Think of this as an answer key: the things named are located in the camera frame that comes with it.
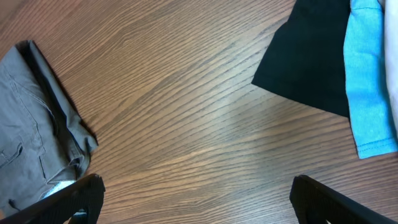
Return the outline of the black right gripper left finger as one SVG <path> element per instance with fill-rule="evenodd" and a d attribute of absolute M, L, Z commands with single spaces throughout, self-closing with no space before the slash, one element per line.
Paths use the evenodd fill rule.
<path fill-rule="evenodd" d="M 1 220 L 1 224 L 96 224 L 104 202 L 105 186 L 90 174 L 49 197 Z"/>

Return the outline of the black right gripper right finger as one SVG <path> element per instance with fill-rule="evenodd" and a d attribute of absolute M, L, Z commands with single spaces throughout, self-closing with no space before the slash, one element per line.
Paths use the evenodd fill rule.
<path fill-rule="evenodd" d="M 397 224 L 307 175 L 294 177 L 289 199 L 300 224 Z"/>

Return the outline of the grey shorts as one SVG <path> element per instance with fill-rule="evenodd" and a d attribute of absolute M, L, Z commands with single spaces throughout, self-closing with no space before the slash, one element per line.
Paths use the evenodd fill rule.
<path fill-rule="evenodd" d="M 98 143 L 35 42 L 1 59 L 1 212 L 11 216 L 80 179 Z"/>

